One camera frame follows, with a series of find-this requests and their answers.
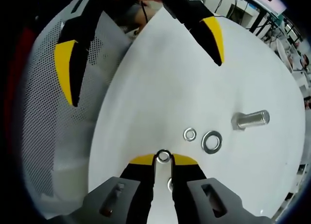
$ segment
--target small washer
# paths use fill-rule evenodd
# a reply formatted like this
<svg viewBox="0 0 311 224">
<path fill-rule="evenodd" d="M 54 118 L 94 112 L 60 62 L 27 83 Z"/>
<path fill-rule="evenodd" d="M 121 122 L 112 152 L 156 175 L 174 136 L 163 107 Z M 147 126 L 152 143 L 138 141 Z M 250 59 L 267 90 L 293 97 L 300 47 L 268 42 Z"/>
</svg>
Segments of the small washer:
<svg viewBox="0 0 311 224">
<path fill-rule="evenodd" d="M 215 136 L 217 138 L 217 145 L 214 149 L 209 149 L 207 146 L 206 146 L 206 141 L 207 139 L 210 137 L 210 136 Z M 202 138 L 202 142 L 201 142 L 201 146 L 202 146 L 202 149 L 208 153 L 209 155 L 212 155 L 216 152 L 218 152 L 222 146 L 222 142 L 223 142 L 223 137 L 222 135 L 220 135 L 219 132 L 217 131 L 209 131 L 207 132 L 203 138 Z"/>
<path fill-rule="evenodd" d="M 192 137 L 188 137 L 187 136 L 187 133 L 192 133 Z M 183 136 L 184 136 L 184 139 L 186 140 L 186 141 L 193 141 L 195 138 L 196 138 L 196 131 L 193 129 L 193 128 L 187 128 L 185 131 L 184 131 L 184 134 L 183 134 Z"/>
<path fill-rule="evenodd" d="M 166 159 L 162 159 L 162 158 L 160 157 L 160 154 L 162 154 L 162 155 L 164 155 L 164 156 L 167 156 L 167 158 L 166 158 Z M 159 163 L 167 163 L 167 162 L 169 162 L 170 159 L 171 159 L 171 154 L 170 154 L 170 152 L 167 151 L 167 150 L 160 150 L 160 151 L 157 152 L 156 155 L 157 155 L 156 160 L 157 160 Z"/>
<path fill-rule="evenodd" d="M 167 188 L 170 192 L 173 192 L 172 178 L 169 178 L 169 180 L 167 181 Z"/>
</svg>

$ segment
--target white table surface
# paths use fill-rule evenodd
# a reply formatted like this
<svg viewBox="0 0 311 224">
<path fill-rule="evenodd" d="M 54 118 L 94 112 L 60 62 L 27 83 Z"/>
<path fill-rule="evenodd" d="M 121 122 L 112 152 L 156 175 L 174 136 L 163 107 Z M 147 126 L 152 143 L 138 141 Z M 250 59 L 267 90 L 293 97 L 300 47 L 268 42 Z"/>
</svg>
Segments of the white table surface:
<svg viewBox="0 0 311 224">
<path fill-rule="evenodd" d="M 99 113 L 89 163 L 89 191 L 120 176 L 138 155 L 168 149 L 198 161 L 237 193 L 255 215 L 272 217 L 290 190 L 302 155 L 302 95 L 282 61 L 256 36 L 218 18 L 225 62 L 213 63 L 189 32 L 161 9 L 125 55 Z M 266 126 L 233 131 L 235 112 L 266 109 Z M 193 127 L 196 140 L 183 132 Z M 202 136 L 216 130 L 221 149 L 208 155 Z M 157 165 L 148 223 L 177 223 L 166 182 L 168 164 Z"/>
</svg>

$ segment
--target perforated mesh panel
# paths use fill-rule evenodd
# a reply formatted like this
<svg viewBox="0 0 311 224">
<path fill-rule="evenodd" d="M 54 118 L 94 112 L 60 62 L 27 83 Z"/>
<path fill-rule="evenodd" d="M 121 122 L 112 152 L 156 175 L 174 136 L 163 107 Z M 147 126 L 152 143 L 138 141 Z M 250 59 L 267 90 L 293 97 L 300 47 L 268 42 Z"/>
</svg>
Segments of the perforated mesh panel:
<svg viewBox="0 0 311 224">
<path fill-rule="evenodd" d="M 64 97 L 54 67 L 61 24 L 59 13 L 35 41 L 18 87 L 13 123 L 27 189 L 43 213 L 53 214 L 72 211 L 72 202 L 81 201 L 87 193 L 96 119 L 130 45 L 121 29 L 103 13 L 91 42 L 80 101 L 73 107 Z"/>
</svg>

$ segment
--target threaded bolt shaft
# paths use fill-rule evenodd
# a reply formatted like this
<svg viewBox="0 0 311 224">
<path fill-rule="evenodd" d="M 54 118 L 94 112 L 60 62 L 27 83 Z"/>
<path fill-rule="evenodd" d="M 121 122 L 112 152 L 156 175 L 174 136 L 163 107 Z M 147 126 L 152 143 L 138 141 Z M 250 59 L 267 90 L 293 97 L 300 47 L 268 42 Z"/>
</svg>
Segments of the threaded bolt shaft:
<svg viewBox="0 0 311 224">
<path fill-rule="evenodd" d="M 239 113 L 236 123 L 240 129 L 244 129 L 253 126 L 265 125 L 268 124 L 269 121 L 269 112 L 267 110 L 262 110 L 247 115 Z"/>
</svg>

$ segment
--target metal bolt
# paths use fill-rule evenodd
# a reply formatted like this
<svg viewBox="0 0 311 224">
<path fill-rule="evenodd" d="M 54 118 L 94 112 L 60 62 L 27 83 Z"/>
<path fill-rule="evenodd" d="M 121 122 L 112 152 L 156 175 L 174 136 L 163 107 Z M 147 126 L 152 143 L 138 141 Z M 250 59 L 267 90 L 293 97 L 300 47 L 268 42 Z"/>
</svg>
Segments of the metal bolt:
<svg viewBox="0 0 311 224">
<path fill-rule="evenodd" d="M 233 115 L 231 123 L 234 130 L 244 130 L 248 127 L 266 125 L 270 121 L 267 110 L 254 112 L 251 114 L 236 113 Z"/>
</svg>

